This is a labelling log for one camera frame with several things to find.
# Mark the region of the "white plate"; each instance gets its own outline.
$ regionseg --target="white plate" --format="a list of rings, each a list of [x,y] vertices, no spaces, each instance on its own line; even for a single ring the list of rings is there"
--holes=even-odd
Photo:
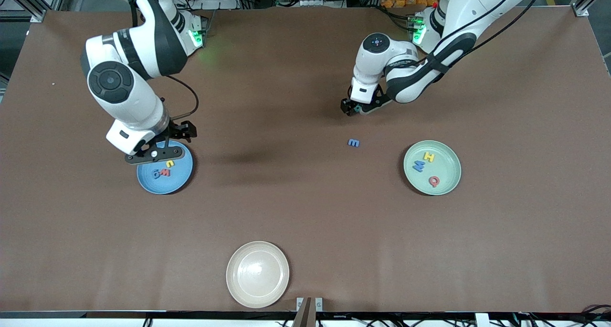
[[[269,242],[250,242],[238,248],[227,264],[227,288],[240,305],[263,308],[284,294],[288,261]]]

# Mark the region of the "plate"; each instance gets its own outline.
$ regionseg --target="plate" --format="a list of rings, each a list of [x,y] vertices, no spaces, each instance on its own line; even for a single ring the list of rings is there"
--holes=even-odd
[[[410,147],[403,159],[403,170],[412,186],[432,196],[454,190],[462,173],[456,153],[433,140],[421,141]]]
[[[227,288],[240,305],[263,308],[282,297],[288,275],[288,261],[278,247],[269,242],[250,242],[229,260]]]
[[[165,142],[157,142],[162,148]],[[179,146],[183,149],[183,157],[170,161],[152,162],[138,165],[136,176],[140,185],[153,194],[168,194],[181,188],[193,172],[193,156],[189,148],[180,142],[171,140],[170,147]]]

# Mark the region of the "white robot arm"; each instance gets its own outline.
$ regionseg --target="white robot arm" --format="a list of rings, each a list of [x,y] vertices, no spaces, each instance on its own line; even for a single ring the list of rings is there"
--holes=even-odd
[[[179,36],[185,44],[187,56],[201,48],[203,46],[203,38],[205,38],[208,18],[196,16],[188,11],[179,11],[172,0],[158,1],[168,20],[179,32]]]
[[[106,138],[132,164],[178,158],[181,151],[166,157],[151,153],[159,140],[190,141],[197,135],[190,122],[175,125],[170,120],[161,99],[146,83],[180,72],[187,60],[185,44],[158,0],[135,2],[146,18],[144,24],[90,38],[81,56],[90,93],[115,118]],[[145,144],[150,146],[146,151],[142,150]]]
[[[447,1],[443,37],[423,61],[418,60],[417,49],[411,42],[397,42],[382,33],[367,36],[358,51],[350,98],[342,100],[343,112],[368,114],[391,100],[414,101],[475,46],[490,24],[520,1]],[[379,95],[378,81],[382,75],[388,87],[385,95]]]

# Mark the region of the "table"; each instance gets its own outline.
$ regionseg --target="table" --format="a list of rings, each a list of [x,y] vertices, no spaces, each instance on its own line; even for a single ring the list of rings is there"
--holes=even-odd
[[[517,15],[514,9],[486,32]],[[2,310],[247,310],[225,267],[286,253],[286,294],[327,310],[575,311],[611,300],[611,80],[585,18],[529,11],[409,105],[347,117],[358,44],[405,39],[373,9],[220,11],[177,75],[200,94],[197,171],[153,196],[105,141],[79,66],[129,14],[49,11],[0,105]],[[185,88],[151,81],[170,113]],[[360,147],[347,146],[349,138]],[[447,196],[410,189],[406,149],[461,159]]]

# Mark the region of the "green plate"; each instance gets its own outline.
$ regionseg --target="green plate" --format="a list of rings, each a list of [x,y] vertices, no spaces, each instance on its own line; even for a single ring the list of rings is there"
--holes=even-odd
[[[410,147],[403,160],[403,170],[410,184],[432,196],[454,190],[462,172],[456,153],[433,140],[421,141]]]

